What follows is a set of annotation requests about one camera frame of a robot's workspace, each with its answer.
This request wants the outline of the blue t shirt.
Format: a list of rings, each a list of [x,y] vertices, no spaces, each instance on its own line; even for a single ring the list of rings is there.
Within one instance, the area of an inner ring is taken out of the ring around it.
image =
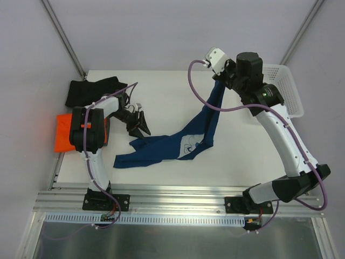
[[[114,168],[147,167],[167,160],[192,160],[211,148],[219,120],[219,112],[204,106],[179,132],[137,138],[129,144],[134,152],[115,157]]]

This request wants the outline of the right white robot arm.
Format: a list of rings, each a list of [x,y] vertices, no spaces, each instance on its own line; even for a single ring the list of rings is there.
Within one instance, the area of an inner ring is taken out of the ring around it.
[[[330,175],[326,164],[318,163],[298,136],[278,88],[264,82],[263,61],[255,52],[243,52],[232,60],[221,49],[209,55],[214,79],[234,90],[271,138],[284,166],[285,175],[247,189],[241,207],[248,213],[261,203],[290,202],[321,185]]]

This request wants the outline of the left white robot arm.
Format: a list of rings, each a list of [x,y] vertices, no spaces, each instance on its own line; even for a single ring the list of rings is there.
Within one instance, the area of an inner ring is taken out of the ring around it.
[[[123,122],[132,137],[143,139],[145,134],[151,135],[141,104],[131,104],[126,93],[103,96],[90,105],[73,109],[69,141],[81,154],[89,176],[87,192],[96,195],[94,202],[100,209],[108,209],[113,203],[111,182],[102,157],[102,149],[109,139],[107,120],[111,117]]]

